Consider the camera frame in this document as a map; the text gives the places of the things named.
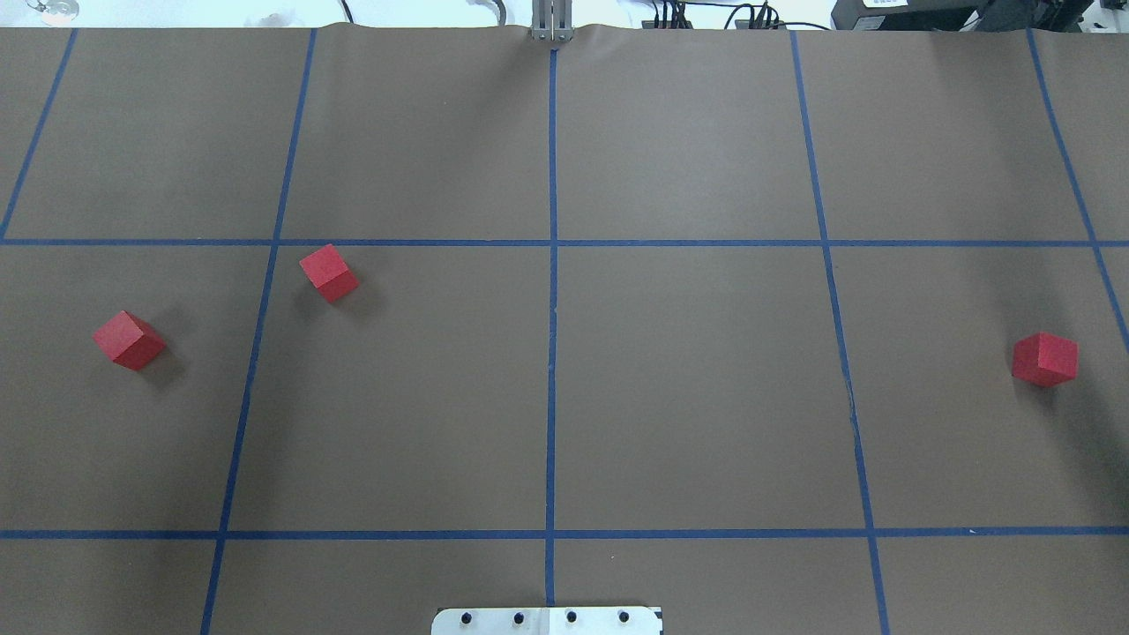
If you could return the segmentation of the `brown paper table cover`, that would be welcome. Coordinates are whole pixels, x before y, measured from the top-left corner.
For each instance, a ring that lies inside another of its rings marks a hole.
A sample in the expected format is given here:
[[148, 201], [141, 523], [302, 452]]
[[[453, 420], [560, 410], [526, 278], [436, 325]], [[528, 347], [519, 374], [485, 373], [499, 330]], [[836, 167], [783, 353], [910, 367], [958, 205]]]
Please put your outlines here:
[[1124, 634], [1124, 34], [5, 28], [5, 634], [585, 604]]

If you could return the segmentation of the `aluminium frame post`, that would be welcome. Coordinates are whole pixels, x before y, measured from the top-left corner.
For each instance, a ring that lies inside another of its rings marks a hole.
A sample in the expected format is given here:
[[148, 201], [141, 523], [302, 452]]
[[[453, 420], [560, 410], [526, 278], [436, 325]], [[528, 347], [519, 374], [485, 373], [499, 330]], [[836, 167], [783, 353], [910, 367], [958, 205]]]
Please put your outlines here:
[[531, 9], [532, 40], [552, 41], [552, 43], [572, 40], [575, 36], [572, 0], [533, 0]]

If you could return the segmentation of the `red block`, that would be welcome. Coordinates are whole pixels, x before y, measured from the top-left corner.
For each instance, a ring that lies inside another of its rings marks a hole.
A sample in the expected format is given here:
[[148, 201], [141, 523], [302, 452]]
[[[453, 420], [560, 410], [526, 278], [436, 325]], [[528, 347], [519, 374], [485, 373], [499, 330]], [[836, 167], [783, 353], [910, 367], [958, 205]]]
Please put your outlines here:
[[314, 250], [308, 256], [300, 258], [299, 266], [323, 301], [334, 304], [360, 287], [355, 270], [347, 264], [338, 247], [327, 243]]
[[1030, 385], [1064, 385], [1077, 377], [1078, 365], [1080, 346], [1047, 331], [1039, 331], [1013, 345], [1012, 377]]
[[141, 371], [166, 349], [166, 342], [148, 322], [121, 310], [93, 333], [93, 341], [111, 362]]

